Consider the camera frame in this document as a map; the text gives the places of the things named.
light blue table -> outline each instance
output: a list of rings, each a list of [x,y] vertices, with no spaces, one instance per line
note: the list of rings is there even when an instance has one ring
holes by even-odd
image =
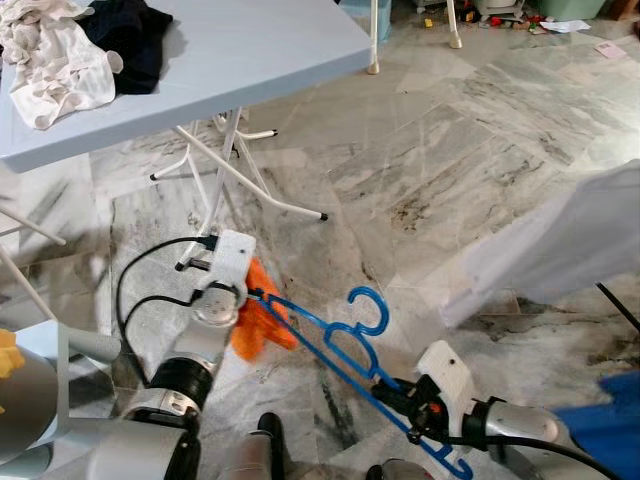
[[[45,131],[0,90],[0,160],[24,172],[139,135],[264,102],[366,68],[370,40],[333,0],[148,0],[174,16],[155,93],[121,96]]]

blue plastic hanger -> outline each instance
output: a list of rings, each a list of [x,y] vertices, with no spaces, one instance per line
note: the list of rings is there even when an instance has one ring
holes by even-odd
[[[316,357],[322,360],[322,362],[329,368],[331,368],[331,370],[333,370],[340,378],[342,378],[345,382],[355,388],[360,395],[366,398],[371,405],[378,409],[380,413],[387,417],[402,432],[406,434],[409,431],[409,427],[407,427],[402,420],[400,420],[395,414],[393,414],[393,412],[391,412],[391,410],[389,410],[386,405],[378,401],[366,388],[362,387],[348,373],[346,373],[338,365],[336,365],[335,362],[333,362],[324,353],[317,349],[300,332],[295,330],[289,324],[289,322],[284,320],[274,309],[274,304],[280,304],[288,310],[306,318],[315,326],[324,330],[325,345],[327,345],[327,347],[340,359],[345,361],[351,368],[353,368],[360,376],[368,380],[374,380],[375,377],[378,376],[382,380],[384,380],[387,385],[400,390],[400,386],[398,385],[398,383],[389,374],[387,374],[387,372],[385,372],[382,367],[380,367],[375,349],[365,338],[365,335],[369,337],[377,337],[385,331],[387,325],[389,324],[389,308],[387,307],[384,299],[380,296],[380,294],[378,294],[378,292],[369,287],[356,287],[351,290],[351,292],[349,292],[349,296],[347,298],[349,303],[352,304],[357,297],[359,297],[360,295],[364,295],[371,298],[376,303],[378,309],[380,310],[380,322],[375,327],[367,327],[360,322],[356,323],[355,327],[341,322],[327,323],[324,320],[316,317],[314,314],[307,312],[305,309],[299,307],[295,303],[290,302],[289,300],[271,294],[265,295],[262,290],[256,290],[255,293],[256,296],[252,296],[252,298],[255,299],[266,311],[273,315],[280,324],[286,327],[287,330],[289,330],[298,339],[298,341],[300,341],[300,343],[307,347]],[[360,343],[360,345],[369,355],[369,368],[365,368],[360,365],[332,341],[333,333],[336,331],[345,332],[346,334],[355,338],[358,343]],[[461,480],[471,480],[473,478],[473,471],[471,470],[471,467],[469,467],[469,464],[467,464],[467,462],[462,459],[458,459],[456,466],[451,464],[447,460],[447,456],[453,451],[451,445],[442,445],[440,449],[435,450],[424,440],[420,440],[420,446],[425,452],[436,459],[456,478],[460,478]]]

white clothing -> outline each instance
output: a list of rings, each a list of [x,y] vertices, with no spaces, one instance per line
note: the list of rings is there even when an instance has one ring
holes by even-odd
[[[49,128],[58,117],[115,98],[113,73],[122,58],[96,47],[73,20],[90,13],[70,0],[0,3],[3,58],[16,64],[10,95],[30,127]]]
[[[460,265],[465,285],[441,306],[449,327],[475,314],[503,288],[539,302],[640,268],[640,160],[576,188],[471,246]]]

marble floor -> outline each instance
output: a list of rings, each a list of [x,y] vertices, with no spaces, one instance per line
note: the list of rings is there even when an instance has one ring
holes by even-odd
[[[640,157],[637,37],[607,21],[566,35],[465,27],[465,47],[456,51],[444,29],[425,30],[409,4],[397,3],[378,76],[354,74],[252,106],[245,125],[280,131],[251,143],[274,196],[326,211],[330,220],[274,211],[228,182],[216,228],[254,235],[283,294],[323,318],[372,317],[370,305],[349,308],[346,295],[359,285],[382,292],[392,321],[376,346],[394,375],[412,377],[425,347],[444,338],[487,395],[549,408],[606,401],[597,380],[638,368],[640,339],[595,288],[548,305],[504,291],[455,331],[443,327],[437,307],[447,262],[464,247],[590,172]],[[604,39],[628,56],[601,56],[593,47]],[[201,123],[199,136],[221,143],[211,123]],[[112,332],[124,265],[197,231],[205,212],[188,170],[149,180],[185,148],[160,132],[22,175],[0,172],[0,201],[69,240],[56,247],[24,232],[2,239],[62,321]],[[211,188],[215,169],[195,160]],[[233,162],[249,175],[242,159]],[[11,226],[0,219],[0,230]],[[168,248],[131,272],[125,307],[150,293],[189,295],[198,272],[172,269],[179,251]],[[607,285],[640,312],[639,275]],[[186,315],[177,306],[140,311],[132,343],[149,373]],[[39,321],[0,270],[0,326]],[[320,342],[312,327],[300,328]],[[126,358],[103,369],[75,361],[72,373],[79,416],[117,415],[137,388]],[[266,411],[284,420],[288,478],[364,478],[390,457],[448,478],[311,354],[271,346],[254,365],[226,355],[203,418],[200,479],[217,478],[229,449]],[[84,478],[86,452],[59,443],[45,478]],[[460,455],[475,478],[513,478],[483,454]]]

orange towel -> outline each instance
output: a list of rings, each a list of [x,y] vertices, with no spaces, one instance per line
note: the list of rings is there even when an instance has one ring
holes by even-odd
[[[260,288],[265,294],[280,296],[275,283],[256,257],[251,260],[247,288]],[[274,309],[282,318],[289,319],[287,309],[282,305],[275,304]],[[251,362],[262,352],[265,340],[275,342],[288,350],[293,350],[298,345],[296,338],[285,327],[255,300],[249,299],[240,309],[238,323],[231,332],[231,345],[238,356]]]

